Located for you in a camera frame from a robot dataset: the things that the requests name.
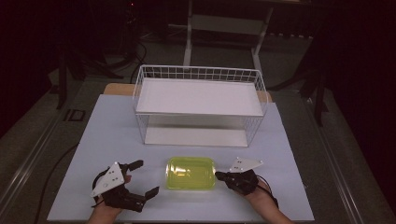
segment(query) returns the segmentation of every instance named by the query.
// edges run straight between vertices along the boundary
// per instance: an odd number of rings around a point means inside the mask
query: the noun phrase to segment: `gray floor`
[[[180,44],[182,42],[142,43],[148,50],[145,59],[147,63],[182,65],[185,48]],[[260,53],[265,85],[272,86],[291,77],[309,43],[309,39],[286,40],[267,36]],[[193,46],[191,65],[253,68],[249,49],[213,48],[200,44]],[[40,193],[50,169],[67,149],[78,143],[98,95],[107,83],[129,82],[134,67],[135,64],[117,71],[125,76],[122,80],[97,75],[90,75],[83,82],[70,79],[69,97],[63,110],[55,109],[56,95],[46,94],[1,139],[0,176],[4,184],[0,186],[3,195],[0,222],[34,221]],[[279,108],[306,186],[315,216],[312,223],[396,223],[332,93],[326,91],[325,104],[329,112],[323,113],[324,126],[319,128],[313,121],[309,99],[302,99],[297,92],[300,85],[297,83],[271,94]],[[87,115],[82,122],[63,121],[67,109],[85,110]],[[42,151],[37,154],[37,163],[29,166],[29,162],[33,161],[26,161],[29,153],[40,148]],[[72,157],[73,152],[54,170],[45,192],[38,223],[48,223],[48,212]],[[24,167],[32,168],[19,169],[23,164]],[[24,187],[8,189],[15,174],[25,174],[24,178],[16,179],[25,182]]]

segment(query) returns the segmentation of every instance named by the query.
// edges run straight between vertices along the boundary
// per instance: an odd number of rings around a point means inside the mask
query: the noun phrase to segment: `white tabletop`
[[[165,166],[175,156],[209,157],[216,170],[227,172],[236,157],[262,160],[257,175],[270,183],[279,207],[294,221],[314,220],[304,185],[276,104],[268,111],[250,147],[171,147],[143,145],[134,117],[131,96],[101,95],[78,149],[49,212],[48,220],[85,221],[94,205],[92,181],[114,161],[143,160],[132,171],[132,193],[143,195],[160,186],[142,213],[123,211],[120,221],[141,222],[257,222],[261,218],[240,196],[216,181],[212,190],[170,190],[165,187]]]

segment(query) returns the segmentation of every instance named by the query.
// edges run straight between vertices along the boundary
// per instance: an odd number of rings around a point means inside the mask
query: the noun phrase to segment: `wire rack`
[[[268,95],[266,94],[265,85],[262,79],[262,73],[255,69],[241,69],[241,68],[225,68],[225,67],[203,67],[203,66],[169,66],[169,65],[141,65],[134,87],[133,105],[134,112],[139,125],[139,130],[142,135],[143,142],[146,139],[146,133],[149,126],[148,114],[139,114],[136,112],[139,103],[139,96],[142,90],[144,79],[150,78],[173,78],[173,79],[200,79],[204,81],[221,81],[221,82],[244,82],[253,83],[257,92],[257,96],[261,105],[262,114],[265,115]],[[175,119],[194,119],[197,116],[168,116],[169,120]],[[237,117],[227,118],[238,119],[243,123],[246,132],[247,144],[253,140],[263,117]]]

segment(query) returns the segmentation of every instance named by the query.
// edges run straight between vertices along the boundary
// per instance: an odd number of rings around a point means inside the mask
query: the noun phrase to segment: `hand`
[[[131,176],[126,175],[125,184],[131,182]],[[122,212],[121,208],[114,208],[107,206],[103,202],[102,196],[97,200],[98,205],[95,206],[93,212],[91,214],[90,219],[88,220],[88,224],[110,224],[113,223],[117,216]]]
[[[266,185],[260,179],[259,185],[270,191],[268,185]],[[291,220],[276,207],[276,204],[271,196],[262,189],[256,188],[253,192],[244,196],[244,198],[263,219],[269,221],[270,223],[292,223]]]

